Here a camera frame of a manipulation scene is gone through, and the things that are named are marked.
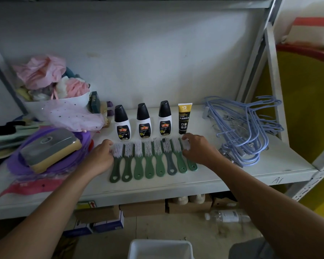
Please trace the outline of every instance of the finger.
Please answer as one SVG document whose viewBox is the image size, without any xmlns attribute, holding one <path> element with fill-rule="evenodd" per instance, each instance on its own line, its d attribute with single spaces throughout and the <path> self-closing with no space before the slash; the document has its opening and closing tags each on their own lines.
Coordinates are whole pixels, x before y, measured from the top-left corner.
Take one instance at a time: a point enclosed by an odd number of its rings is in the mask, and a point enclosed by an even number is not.
<svg viewBox="0 0 324 259">
<path fill-rule="evenodd" d="M 182 150 L 182 155 L 187 158 L 188 156 L 190 156 L 190 151 L 189 150 Z"/>
<path fill-rule="evenodd" d="M 191 134 L 191 133 L 186 133 L 186 134 L 184 134 L 184 135 L 182 136 L 181 139 L 183 139 L 183 140 L 190 139 L 192 136 L 194 136 L 194 135 Z"/>
<path fill-rule="evenodd" d="M 111 140 L 105 139 L 102 142 L 102 147 L 104 148 L 105 151 L 109 152 L 109 149 L 110 149 L 111 145 L 113 145 L 113 144 L 114 143 Z"/>
</svg>

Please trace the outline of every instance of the white plastic bin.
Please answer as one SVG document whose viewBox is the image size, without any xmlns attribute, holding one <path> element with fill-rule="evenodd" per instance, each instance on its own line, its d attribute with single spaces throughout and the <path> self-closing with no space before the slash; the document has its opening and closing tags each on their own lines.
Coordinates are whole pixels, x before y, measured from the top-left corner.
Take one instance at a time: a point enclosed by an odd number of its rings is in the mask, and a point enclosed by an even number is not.
<svg viewBox="0 0 324 259">
<path fill-rule="evenodd" d="M 81 96 L 60 99 L 60 101 L 65 100 L 72 104 L 77 104 L 77 105 L 80 105 L 85 108 L 85 107 L 87 107 L 87 105 L 89 103 L 90 93 L 91 93 L 91 91 L 89 91 L 86 94 L 83 94 Z M 23 103 L 30 114 L 33 114 L 40 121 L 46 121 L 46 118 L 45 118 L 45 116 L 43 114 L 43 110 L 42 110 L 45 102 L 46 101 L 23 102 Z"/>
<path fill-rule="evenodd" d="M 128 259 L 193 259 L 188 241 L 135 239 Z"/>
</svg>

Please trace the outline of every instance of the box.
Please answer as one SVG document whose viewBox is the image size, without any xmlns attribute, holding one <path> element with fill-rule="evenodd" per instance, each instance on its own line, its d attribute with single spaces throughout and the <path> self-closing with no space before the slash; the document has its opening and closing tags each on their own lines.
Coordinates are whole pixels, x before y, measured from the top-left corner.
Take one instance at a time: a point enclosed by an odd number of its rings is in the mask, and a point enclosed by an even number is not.
<svg viewBox="0 0 324 259">
<path fill-rule="evenodd" d="M 81 235 L 89 235 L 92 234 L 93 231 L 89 223 L 82 223 L 77 220 L 75 215 L 73 214 L 68 221 L 65 230 L 62 235 L 65 237 L 76 237 Z"/>
<path fill-rule="evenodd" d="M 128 203 L 120 205 L 120 210 L 124 212 L 125 217 L 164 214 L 165 199 L 140 203 Z"/>
<path fill-rule="evenodd" d="M 74 214 L 77 220 L 83 223 L 97 223 L 118 219 L 120 217 L 120 209 L 118 205 L 113 205 L 75 210 Z"/>
<path fill-rule="evenodd" d="M 94 223 L 92 229 L 98 233 L 108 232 L 124 228 L 124 214 L 120 212 L 120 218 L 116 220 Z"/>
<path fill-rule="evenodd" d="M 185 205 L 177 205 L 172 199 L 168 199 L 169 213 L 198 213 L 208 212 L 212 205 L 212 199 L 209 194 L 205 195 L 205 202 L 202 204 L 188 202 Z"/>
<path fill-rule="evenodd" d="M 212 207 L 213 208 L 225 208 L 225 207 L 237 208 L 238 206 L 239 206 L 238 202 L 230 200 L 227 197 L 225 197 L 225 198 L 213 197 L 213 199 L 212 199 Z"/>
</svg>

